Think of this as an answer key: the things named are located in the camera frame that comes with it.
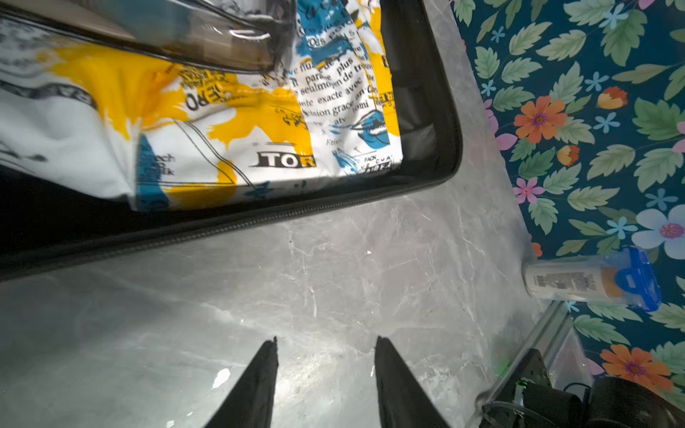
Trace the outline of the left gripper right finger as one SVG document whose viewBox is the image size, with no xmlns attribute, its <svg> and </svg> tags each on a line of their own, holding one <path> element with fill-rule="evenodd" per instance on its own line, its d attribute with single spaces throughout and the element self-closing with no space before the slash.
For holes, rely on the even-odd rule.
<svg viewBox="0 0 685 428">
<path fill-rule="evenodd" d="M 388 338 L 376 339 L 375 369 L 382 427 L 449 427 Z"/>
</svg>

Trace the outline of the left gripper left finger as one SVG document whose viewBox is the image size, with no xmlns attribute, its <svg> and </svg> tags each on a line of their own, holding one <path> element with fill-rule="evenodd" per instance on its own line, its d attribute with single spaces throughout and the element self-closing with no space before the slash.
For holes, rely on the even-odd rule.
<svg viewBox="0 0 685 428">
<path fill-rule="evenodd" d="M 278 339 L 264 342 L 205 428 L 271 427 Z"/>
</svg>

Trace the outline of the clear jar blue lid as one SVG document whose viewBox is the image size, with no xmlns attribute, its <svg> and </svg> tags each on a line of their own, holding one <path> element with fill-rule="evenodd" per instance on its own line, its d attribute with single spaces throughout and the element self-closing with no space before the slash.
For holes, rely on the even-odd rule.
<svg viewBox="0 0 685 428">
<path fill-rule="evenodd" d="M 654 312 L 662 304 L 645 251 L 626 246 L 608 255 L 537 260 L 523 267 L 526 290 L 551 301 L 624 305 Z"/>
</svg>

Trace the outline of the white black suitcase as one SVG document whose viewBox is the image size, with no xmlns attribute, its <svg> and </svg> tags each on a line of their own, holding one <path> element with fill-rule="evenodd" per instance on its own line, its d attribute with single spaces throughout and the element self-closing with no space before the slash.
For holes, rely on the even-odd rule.
<svg viewBox="0 0 685 428">
<path fill-rule="evenodd" d="M 189 212 L 138 213 L 60 185 L 1 170 L 1 278 L 10 280 L 124 253 L 330 212 L 423 190 L 453 177 L 463 154 L 458 112 L 426 9 L 383 2 L 392 85 L 406 155 L 393 172 L 301 196 Z"/>
</svg>

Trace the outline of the yellow white patterned shirt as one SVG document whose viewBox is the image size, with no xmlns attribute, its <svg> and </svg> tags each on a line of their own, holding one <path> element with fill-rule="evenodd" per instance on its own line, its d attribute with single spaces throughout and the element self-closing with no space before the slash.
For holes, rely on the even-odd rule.
<svg viewBox="0 0 685 428">
<path fill-rule="evenodd" d="M 1 165 L 134 210 L 305 194 L 404 158 L 376 1 L 294 1 L 273 71 L 217 71 L 1 16 Z"/>
</svg>

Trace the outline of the clear black toiletry bag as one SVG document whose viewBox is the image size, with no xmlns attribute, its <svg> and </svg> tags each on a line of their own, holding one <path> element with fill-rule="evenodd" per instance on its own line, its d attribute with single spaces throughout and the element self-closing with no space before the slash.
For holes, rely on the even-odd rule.
<svg viewBox="0 0 685 428">
<path fill-rule="evenodd" d="M 294 1 L 3 1 L 2 17 L 60 36 L 217 71 L 273 71 Z"/>
</svg>

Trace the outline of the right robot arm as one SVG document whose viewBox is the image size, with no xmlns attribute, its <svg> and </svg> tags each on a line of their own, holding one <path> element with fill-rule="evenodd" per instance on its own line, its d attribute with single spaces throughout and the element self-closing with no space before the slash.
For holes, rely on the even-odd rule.
<svg viewBox="0 0 685 428">
<path fill-rule="evenodd" d="M 552 387 L 542 354 L 529 349 L 480 406 L 480 427 L 683 427 L 684 412 L 620 378 Z"/>
</svg>

